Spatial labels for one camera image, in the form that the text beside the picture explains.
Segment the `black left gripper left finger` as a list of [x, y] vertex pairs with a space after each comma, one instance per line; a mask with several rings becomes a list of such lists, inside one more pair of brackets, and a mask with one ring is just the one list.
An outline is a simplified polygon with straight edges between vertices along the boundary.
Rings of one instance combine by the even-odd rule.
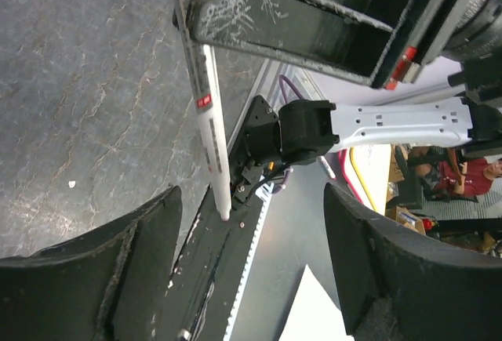
[[35, 254], [1, 260], [3, 340], [152, 340], [182, 216], [181, 190]]

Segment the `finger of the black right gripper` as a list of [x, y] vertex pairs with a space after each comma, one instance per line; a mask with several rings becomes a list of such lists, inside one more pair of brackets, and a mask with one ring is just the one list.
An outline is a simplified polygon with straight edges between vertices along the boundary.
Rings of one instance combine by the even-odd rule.
[[372, 1], [191, 0], [187, 25], [201, 43], [369, 85], [392, 32]]

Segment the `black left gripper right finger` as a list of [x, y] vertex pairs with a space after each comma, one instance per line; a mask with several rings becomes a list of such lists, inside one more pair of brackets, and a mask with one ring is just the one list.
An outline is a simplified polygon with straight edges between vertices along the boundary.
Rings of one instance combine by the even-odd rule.
[[423, 236], [326, 184], [345, 331], [357, 340], [499, 340], [501, 260]]

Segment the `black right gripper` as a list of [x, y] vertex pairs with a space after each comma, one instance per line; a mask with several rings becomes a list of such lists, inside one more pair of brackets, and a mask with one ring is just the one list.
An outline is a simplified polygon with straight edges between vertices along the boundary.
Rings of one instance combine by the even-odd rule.
[[489, 53], [501, 0], [370, 0], [370, 15], [389, 26], [370, 85], [414, 82], [438, 56], [457, 62]]

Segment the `white marker with magenta cap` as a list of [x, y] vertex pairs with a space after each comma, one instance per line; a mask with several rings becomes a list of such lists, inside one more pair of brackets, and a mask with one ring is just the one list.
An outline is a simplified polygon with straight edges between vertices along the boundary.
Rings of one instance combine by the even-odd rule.
[[191, 0], [174, 1], [209, 181], [220, 218], [228, 221], [231, 214], [231, 177], [216, 55], [212, 46], [197, 43], [190, 37], [187, 18]]

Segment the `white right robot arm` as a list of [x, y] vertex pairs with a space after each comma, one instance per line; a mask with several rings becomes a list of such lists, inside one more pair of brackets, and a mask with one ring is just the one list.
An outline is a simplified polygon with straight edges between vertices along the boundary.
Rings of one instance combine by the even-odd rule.
[[191, 37], [372, 89], [414, 82], [444, 56], [466, 94], [421, 105], [296, 101], [280, 110], [267, 158], [295, 162], [366, 144], [501, 151], [501, 0], [190, 0]]

